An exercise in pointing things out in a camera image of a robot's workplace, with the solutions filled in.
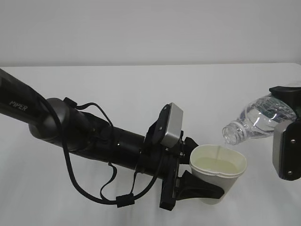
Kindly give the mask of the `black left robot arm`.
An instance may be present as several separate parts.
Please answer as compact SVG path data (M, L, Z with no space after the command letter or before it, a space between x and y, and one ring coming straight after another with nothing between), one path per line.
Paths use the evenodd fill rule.
M172 210L179 200L190 198L220 199L223 188L208 183L188 171L178 175L182 164L189 164L190 155L197 144L183 137L183 111L176 104L165 105L158 119L145 136L115 127L104 116L98 118L87 113L88 104L78 105L69 98L45 99L33 88L10 75L0 72L0 112L25 122L37 139L63 149L67 171L75 189L89 200L125 207L143 197L157 179L162 180L160 208ZM117 166L145 173L152 177L150 183L138 194L117 196L114 200L103 194L95 197L77 182L70 155L103 161L117 174Z

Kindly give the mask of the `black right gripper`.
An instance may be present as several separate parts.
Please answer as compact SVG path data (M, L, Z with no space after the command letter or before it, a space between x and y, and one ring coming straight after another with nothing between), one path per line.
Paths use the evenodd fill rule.
M271 95L287 104L296 114L296 128L301 131L301 88L276 86L269 88Z

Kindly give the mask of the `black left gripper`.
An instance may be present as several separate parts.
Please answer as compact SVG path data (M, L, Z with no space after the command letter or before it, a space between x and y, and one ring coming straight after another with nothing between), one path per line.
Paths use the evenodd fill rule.
M166 149L163 160L161 195L159 207L172 210L176 200L193 198L220 199L225 191L223 188L210 184L187 170L178 178L180 164L190 163L191 152L199 145L190 137L182 140L182 135L172 148Z

